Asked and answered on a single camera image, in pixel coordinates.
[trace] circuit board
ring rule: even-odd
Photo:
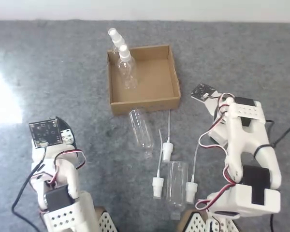
[[[29,123],[35,148],[63,143],[58,119]]]
[[[191,92],[191,97],[196,100],[204,102],[208,98],[210,98],[215,91],[216,89],[214,87],[211,87],[206,84],[199,84]]]

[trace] black cable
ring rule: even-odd
[[[31,173],[28,175],[28,177],[26,178],[25,182],[23,183],[22,187],[20,188],[20,191],[12,205],[12,213],[19,217],[20,219],[22,219],[23,221],[25,221],[26,223],[28,223],[30,226],[32,226],[36,232],[40,232],[40,230],[38,229],[38,227],[36,227],[31,221],[29,221],[27,218],[25,218],[24,216],[22,216],[20,213],[16,212],[15,211],[15,207],[17,206],[20,198],[21,198],[21,195],[23,194],[24,190],[25,190],[25,187],[27,186],[28,182],[30,181],[32,175],[39,169],[40,165],[43,163],[44,161],[44,158],[46,156],[46,147],[44,148],[44,155],[43,155],[43,158],[41,159],[41,161],[34,167],[34,169],[32,169]]]
[[[221,224],[220,224],[220,222],[217,220],[217,218],[215,218],[214,216],[212,216],[212,218],[213,219],[215,219],[216,221],[217,221],[217,223],[218,223],[218,225],[219,225],[219,230],[218,230],[218,232],[220,232],[220,229],[221,229]]]
[[[285,136],[290,132],[290,127],[283,133],[275,142],[272,144],[274,145],[273,147],[276,147],[276,145],[283,139]]]
[[[268,129],[268,134],[270,134],[270,132],[271,132],[271,129],[272,129],[272,127],[273,127],[273,125],[274,125],[274,121],[273,120],[267,120],[268,122],[271,122],[272,123],[272,125],[271,125],[271,127]],[[277,146],[277,144],[281,141],[281,140],[283,140],[283,138],[285,138],[286,137],[286,135],[288,134],[290,132],[290,127],[275,141],[275,142],[273,142],[273,143],[271,143],[271,144],[263,144],[263,145],[260,145],[260,146],[258,146],[257,147],[257,149],[256,149],[256,151],[255,151],[255,153],[253,154],[253,157],[254,158],[256,158],[256,155],[257,155],[257,153],[259,152],[259,150],[261,149],[261,148],[263,148],[263,147],[269,147],[269,146],[271,146],[272,148],[275,148],[276,146]]]
[[[267,136],[268,138],[270,139],[270,135],[271,135],[271,129],[273,127],[273,125],[275,124],[275,122],[273,120],[266,120],[266,122],[270,122],[271,125],[269,126],[268,130],[267,130]],[[255,153],[254,153],[254,157],[256,156],[257,152],[263,148],[263,147],[267,147],[267,146],[271,146],[272,148],[275,148],[277,146],[277,144],[283,139],[286,137],[286,135],[290,132],[290,127],[273,143],[271,144],[264,144],[264,145],[261,145],[259,146]],[[274,220],[274,214],[271,214],[270,216],[270,228],[271,228],[271,232],[274,232],[274,226],[273,226],[273,220]]]
[[[273,219],[274,219],[274,214],[271,214],[271,217],[270,217],[270,228],[271,228],[271,232],[274,232]]]
[[[268,127],[267,129],[267,137],[269,138],[270,140],[270,137],[271,137],[271,131],[272,131],[272,128],[273,128],[273,125],[275,124],[275,122],[273,120],[269,120],[267,119],[266,122],[269,122],[271,125]]]

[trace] white wall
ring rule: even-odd
[[[290,0],[0,0],[0,20],[290,22]]]

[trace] gray carpet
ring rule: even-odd
[[[197,137],[211,123],[205,107],[190,98],[200,82],[259,100],[266,117],[276,122],[273,139],[290,125],[290,24],[0,22],[0,72],[23,116],[21,124],[0,124],[0,231],[32,231],[12,216],[10,207],[30,171],[28,123],[55,115],[71,125],[78,147],[87,155],[88,164],[80,170],[82,189],[110,212],[120,231],[175,230],[164,200],[153,200],[151,187],[160,149],[158,128],[165,137],[167,112],[148,114],[156,147],[154,159],[144,161],[133,146],[127,116],[114,117],[110,110],[106,72],[110,27],[116,27],[130,46],[172,46],[182,93],[180,107],[171,115],[173,159],[188,161],[189,174]],[[276,153],[283,181],[281,213],[275,216],[274,227],[276,232],[287,232],[290,134]],[[220,150],[200,150],[199,198],[225,184],[223,160]],[[166,172],[164,165],[162,176]],[[44,229],[30,188],[17,209]],[[269,216],[237,222],[243,231],[269,231]]]

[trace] cardboard box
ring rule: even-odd
[[[135,108],[147,111],[176,109],[180,89],[174,58],[169,45],[145,46],[130,49],[137,66],[138,87],[125,89],[117,68],[117,58],[108,51],[110,104],[114,115]]]

